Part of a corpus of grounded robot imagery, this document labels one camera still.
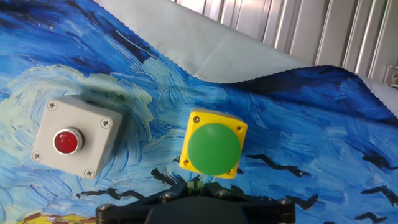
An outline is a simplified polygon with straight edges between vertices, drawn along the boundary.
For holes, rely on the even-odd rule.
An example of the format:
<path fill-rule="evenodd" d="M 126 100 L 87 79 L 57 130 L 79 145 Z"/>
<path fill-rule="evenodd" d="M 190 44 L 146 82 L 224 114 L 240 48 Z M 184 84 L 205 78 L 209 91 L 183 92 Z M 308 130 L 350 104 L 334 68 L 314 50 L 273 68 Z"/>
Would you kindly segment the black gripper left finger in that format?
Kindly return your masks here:
<path fill-rule="evenodd" d="M 103 204 L 96 209 L 97 224 L 144 223 L 151 210 L 158 205 L 192 196 L 197 191 L 197 182 L 179 183 L 167 190 L 124 206 Z"/>

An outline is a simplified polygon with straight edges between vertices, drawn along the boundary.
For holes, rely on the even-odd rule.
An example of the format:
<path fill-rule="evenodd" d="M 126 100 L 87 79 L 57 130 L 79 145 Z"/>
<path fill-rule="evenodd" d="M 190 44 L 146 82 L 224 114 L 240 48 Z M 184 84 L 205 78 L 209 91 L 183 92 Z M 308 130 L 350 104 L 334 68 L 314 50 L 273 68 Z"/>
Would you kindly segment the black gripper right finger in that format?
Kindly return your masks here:
<path fill-rule="evenodd" d="M 226 202 L 221 208 L 227 211 L 227 205 L 237 206 L 248 223 L 295 223 L 295 203 L 286 197 L 250 196 L 235 185 L 229 189 L 203 181 L 197 181 L 197 195 Z"/>

